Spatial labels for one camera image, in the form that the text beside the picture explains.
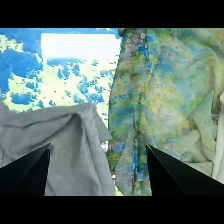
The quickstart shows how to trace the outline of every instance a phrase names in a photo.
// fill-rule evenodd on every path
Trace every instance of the gray cloth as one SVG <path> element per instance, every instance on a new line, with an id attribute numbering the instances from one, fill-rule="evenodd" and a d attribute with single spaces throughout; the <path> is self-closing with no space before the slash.
<path id="1" fill-rule="evenodd" d="M 54 148 L 45 195 L 114 196 L 101 143 L 111 138 L 94 104 L 16 113 L 0 102 L 0 163 L 46 144 Z"/>

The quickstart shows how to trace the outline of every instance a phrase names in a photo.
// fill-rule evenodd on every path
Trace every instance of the patterned fabric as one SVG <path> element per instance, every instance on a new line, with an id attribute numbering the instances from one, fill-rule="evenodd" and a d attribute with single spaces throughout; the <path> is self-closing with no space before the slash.
<path id="1" fill-rule="evenodd" d="M 124 195 L 151 195 L 145 144 L 211 176 L 224 90 L 224 29 L 123 32 L 107 152 L 117 188 Z"/>

